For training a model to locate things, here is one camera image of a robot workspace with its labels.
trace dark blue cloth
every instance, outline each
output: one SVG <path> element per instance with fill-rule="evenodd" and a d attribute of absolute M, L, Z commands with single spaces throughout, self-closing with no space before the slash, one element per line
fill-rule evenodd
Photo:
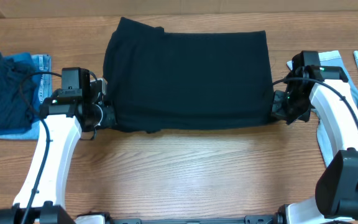
<path fill-rule="evenodd" d="M 0 53 L 0 134 L 23 133 L 31 129 L 36 118 L 20 97 L 19 84 L 35 67 L 28 53 L 2 57 Z M 40 102 L 37 97 L 41 75 L 24 83 L 25 97 L 37 110 Z"/>

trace brown wall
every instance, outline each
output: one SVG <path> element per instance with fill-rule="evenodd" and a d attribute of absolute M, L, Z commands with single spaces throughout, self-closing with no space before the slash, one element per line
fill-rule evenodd
<path fill-rule="evenodd" d="M 0 0 L 0 17 L 358 11 L 358 0 Z"/>

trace blue denim fabric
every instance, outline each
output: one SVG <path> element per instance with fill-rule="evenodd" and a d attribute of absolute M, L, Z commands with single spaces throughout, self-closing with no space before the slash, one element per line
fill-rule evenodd
<path fill-rule="evenodd" d="M 49 55 L 30 55 L 29 53 L 22 53 L 17 55 L 7 56 L 6 58 L 13 58 L 15 62 L 33 63 L 36 71 L 52 70 L 52 58 Z M 36 75 L 32 77 L 34 83 L 39 83 L 34 91 L 32 105 L 38 110 L 44 99 L 52 94 L 52 76 L 51 75 Z M 0 131 L 0 139 L 38 139 L 39 136 L 39 120 L 38 118 L 32 123 L 30 130 L 19 134 L 9 134 L 5 130 Z"/>
<path fill-rule="evenodd" d="M 353 101 L 358 108 L 358 90 L 356 86 L 354 86 L 353 81 L 349 76 L 349 73 L 347 72 L 345 65 L 343 64 L 339 52 L 337 50 L 332 52 L 323 52 L 323 53 L 319 53 L 319 57 L 320 57 L 320 63 L 323 66 L 339 66 L 343 68 L 346 76 L 349 79 Z M 290 69 L 292 69 L 292 62 L 291 61 L 287 62 L 287 66 Z M 316 110 L 313 110 L 313 112 L 315 112 L 320 119 L 318 112 Z M 331 161 L 334 159 L 334 155 L 333 155 L 331 143 L 327 135 L 327 131 L 321 120 L 319 121 L 318 128 L 317 128 L 317 141 L 321 149 L 321 154 L 323 155 L 324 163 L 326 164 L 326 166 L 328 166 L 331 163 Z"/>

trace dark garment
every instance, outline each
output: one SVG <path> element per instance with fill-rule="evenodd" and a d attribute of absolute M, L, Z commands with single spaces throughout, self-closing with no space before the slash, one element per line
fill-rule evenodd
<path fill-rule="evenodd" d="M 0 130 L 19 133 L 31 128 L 34 117 L 20 97 L 19 84 L 34 72 L 34 66 L 3 58 L 0 53 Z M 23 85 L 24 96 L 29 102 L 32 102 L 36 87 L 31 78 Z"/>
<path fill-rule="evenodd" d="M 272 121 L 264 31 L 165 33 L 121 18 L 103 66 L 121 131 L 227 129 Z"/>

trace black pants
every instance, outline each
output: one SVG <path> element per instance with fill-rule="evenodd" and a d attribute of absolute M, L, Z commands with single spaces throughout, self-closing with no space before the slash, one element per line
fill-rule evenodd
<path fill-rule="evenodd" d="M 175 34 L 122 18 L 103 66 L 121 131 L 227 129 L 272 122 L 264 31 Z"/>

